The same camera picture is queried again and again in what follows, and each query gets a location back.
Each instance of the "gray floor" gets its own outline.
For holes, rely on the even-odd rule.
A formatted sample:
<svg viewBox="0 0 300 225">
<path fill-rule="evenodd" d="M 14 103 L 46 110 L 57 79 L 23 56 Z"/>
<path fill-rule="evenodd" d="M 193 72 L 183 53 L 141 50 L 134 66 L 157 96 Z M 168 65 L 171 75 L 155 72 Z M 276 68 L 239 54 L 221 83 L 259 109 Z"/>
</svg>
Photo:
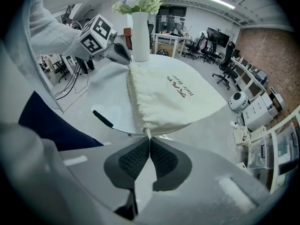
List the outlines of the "gray floor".
<svg viewBox="0 0 300 225">
<path fill-rule="evenodd" d="M 232 81 L 230 84 L 230 90 L 227 90 L 223 83 L 217 84 L 217 77 L 211 76 L 213 73 L 220 74 L 220 70 L 217 65 L 204 63 L 202 59 L 180 59 L 197 70 L 225 100 L 237 92 L 237 88 L 234 86 Z M 92 77 L 96 72 L 101 72 L 101 68 L 106 66 L 108 63 L 108 60 L 98 62 L 96 65 L 96 71 L 90 71 L 89 77 Z M 86 97 L 86 91 L 88 88 L 87 84 L 90 82 L 89 77 L 84 75 L 78 77 L 75 84 L 76 92 L 78 94 L 75 94 L 75 89 L 72 89 L 65 98 L 59 100 L 65 112 L 63 114 L 59 110 L 55 110 L 55 112 L 73 127 L 94 137 L 101 143 L 117 143 L 124 138 L 127 138 L 127 134 L 108 128 L 92 114 Z M 63 90 L 67 82 L 68 80 L 63 80 L 61 83 L 56 84 L 52 90 L 53 93 L 55 94 L 58 91 Z M 236 121 L 237 116 L 238 114 L 232 112 L 229 106 L 226 105 L 211 116 L 195 122 L 179 131 L 170 133 L 167 136 L 181 143 L 211 150 L 228 159 L 232 163 L 237 163 L 235 155 L 227 146 L 228 135 L 233 129 L 230 126 L 230 121 Z M 235 145 L 232 133 L 229 136 L 228 145 L 234 150 L 238 159 L 241 160 L 240 148 Z"/>
</svg>

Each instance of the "cloth bag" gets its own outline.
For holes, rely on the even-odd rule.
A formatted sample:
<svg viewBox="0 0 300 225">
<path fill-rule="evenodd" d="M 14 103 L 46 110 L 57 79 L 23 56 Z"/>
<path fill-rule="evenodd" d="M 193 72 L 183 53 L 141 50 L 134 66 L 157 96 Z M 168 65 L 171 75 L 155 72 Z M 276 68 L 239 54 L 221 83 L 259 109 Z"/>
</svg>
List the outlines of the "cloth bag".
<svg viewBox="0 0 300 225">
<path fill-rule="evenodd" d="M 127 87 L 137 124 L 149 135 L 178 130 L 226 105 L 189 65 L 156 67 L 132 62 Z"/>
</svg>

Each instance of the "ceiling light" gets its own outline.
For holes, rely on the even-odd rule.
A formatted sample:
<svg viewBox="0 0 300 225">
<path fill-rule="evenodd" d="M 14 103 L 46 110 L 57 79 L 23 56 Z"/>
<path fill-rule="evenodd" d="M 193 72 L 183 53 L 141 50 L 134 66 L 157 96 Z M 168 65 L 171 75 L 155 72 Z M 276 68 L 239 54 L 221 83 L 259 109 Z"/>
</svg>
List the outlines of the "ceiling light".
<svg viewBox="0 0 300 225">
<path fill-rule="evenodd" d="M 228 4 L 227 2 L 223 2 L 223 1 L 221 1 L 221 0 L 210 0 L 210 1 L 217 2 L 217 3 L 219 3 L 219 4 L 222 4 L 222 5 L 226 6 L 226 7 L 229 7 L 229 8 L 231 8 L 231 9 L 234 9 L 234 8 L 235 8 L 235 6 L 230 5 L 230 4 Z"/>
</svg>

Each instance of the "white flower bouquet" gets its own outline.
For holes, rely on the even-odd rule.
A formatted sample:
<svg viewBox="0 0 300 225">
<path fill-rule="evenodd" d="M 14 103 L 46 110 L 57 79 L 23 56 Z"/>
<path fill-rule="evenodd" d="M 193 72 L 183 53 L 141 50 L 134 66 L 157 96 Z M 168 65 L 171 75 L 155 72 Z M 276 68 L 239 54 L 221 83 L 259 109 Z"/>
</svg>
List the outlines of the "white flower bouquet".
<svg viewBox="0 0 300 225">
<path fill-rule="evenodd" d="M 162 0 L 121 0 L 113 5 L 112 10 L 119 14 L 147 12 L 156 15 L 161 4 Z"/>
</svg>

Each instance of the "red brick wall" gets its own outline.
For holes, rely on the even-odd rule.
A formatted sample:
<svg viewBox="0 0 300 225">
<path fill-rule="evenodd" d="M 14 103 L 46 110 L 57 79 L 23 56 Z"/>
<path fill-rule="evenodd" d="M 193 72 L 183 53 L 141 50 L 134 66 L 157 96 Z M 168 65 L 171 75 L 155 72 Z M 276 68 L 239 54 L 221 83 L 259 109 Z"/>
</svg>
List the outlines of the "red brick wall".
<svg viewBox="0 0 300 225">
<path fill-rule="evenodd" d="M 268 86 L 275 87 L 285 102 L 286 109 L 271 123 L 274 126 L 300 104 L 300 47 L 294 34 L 279 29 L 241 29 L 236 48 L 268 74 Z"/>
</svg>

